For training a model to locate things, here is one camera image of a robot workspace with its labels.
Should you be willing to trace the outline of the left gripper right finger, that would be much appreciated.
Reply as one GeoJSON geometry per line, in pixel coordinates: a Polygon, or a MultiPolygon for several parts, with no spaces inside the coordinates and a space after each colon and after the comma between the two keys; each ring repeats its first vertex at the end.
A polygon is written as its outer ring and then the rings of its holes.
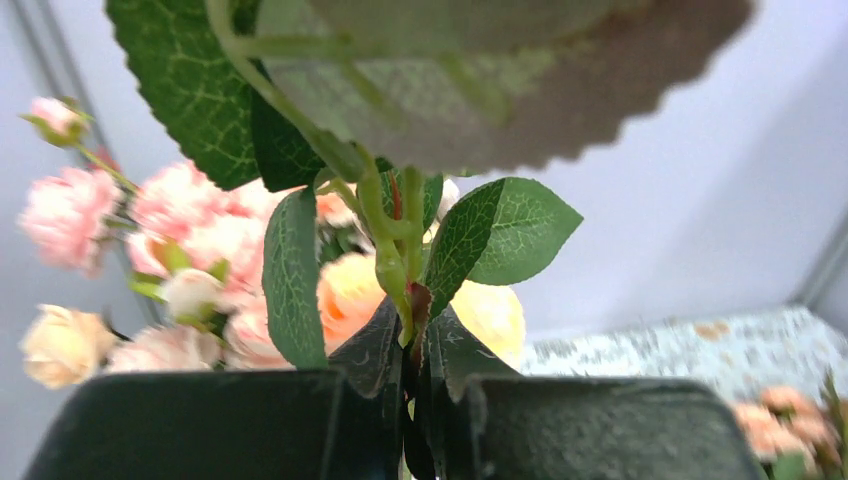
{"type": "Polygon", "coordinates": [[[426,334],[423,424],[441,479],[758,479],[726,405],[651,377],[527,377],[445,310],[426,334]]]}

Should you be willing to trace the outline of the flower bouquet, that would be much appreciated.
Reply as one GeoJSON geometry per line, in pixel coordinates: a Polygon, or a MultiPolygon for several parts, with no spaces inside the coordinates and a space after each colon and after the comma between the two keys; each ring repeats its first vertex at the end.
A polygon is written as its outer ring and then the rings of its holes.
{"type": "Polygon", "coordinates": [[[731,410],[763,479],[847,478],[847,397],[831,369],[815,396],[770,386],[731,410]]]}

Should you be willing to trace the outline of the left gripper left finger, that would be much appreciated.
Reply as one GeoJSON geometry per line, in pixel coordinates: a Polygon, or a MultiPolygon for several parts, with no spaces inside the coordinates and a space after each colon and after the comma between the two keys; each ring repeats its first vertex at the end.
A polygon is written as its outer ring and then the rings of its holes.
{"type": "Polygon", "coordinates": [[[29,479],[394,479],[400,352],[384,301],[326,370],[113,374],[61,409],[29,479]]]}

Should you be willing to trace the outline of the peach rose stem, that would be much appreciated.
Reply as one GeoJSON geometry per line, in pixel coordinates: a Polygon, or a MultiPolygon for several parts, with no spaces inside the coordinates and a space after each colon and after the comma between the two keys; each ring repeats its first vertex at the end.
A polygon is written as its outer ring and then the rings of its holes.
{"type": "Polygon", "coordinates": [[[316,194],[353,183],[375,273],[407,334],[466,280],[545,269],[581,223],[542,184],[461,198],[432,246],[444,174],[541,168],[614,142],[698,78],[751,1],[109,1],[153,116],[217,186],[286,199],[266,235],[270,336],[294,366],[328,359],[315,289],[316,194]]]}

